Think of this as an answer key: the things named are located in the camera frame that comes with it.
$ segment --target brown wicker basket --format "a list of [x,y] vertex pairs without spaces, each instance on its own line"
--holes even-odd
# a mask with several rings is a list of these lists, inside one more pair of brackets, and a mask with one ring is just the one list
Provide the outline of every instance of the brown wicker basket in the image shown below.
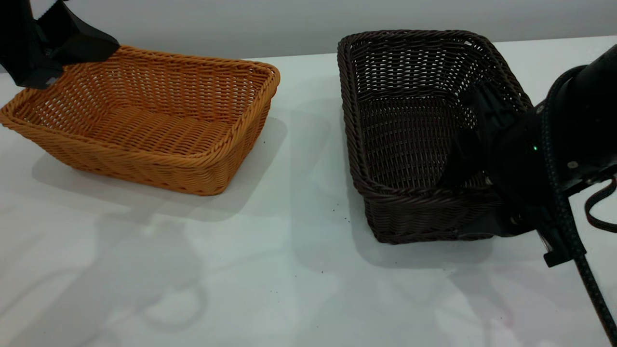
[[22,91],[0,122],[76,169],[213,195],[252,149],[279,80],[268,64],[123,46]]
[[468,31],[373,31],[344,38],[338,63],[350,171],[375,237],[487,238],[457,235],[499,204],[484,176],[454,190],[435,185],[455,132],[476,125],[461,91],[492,80],[516,110],[532,106],[491,42]]

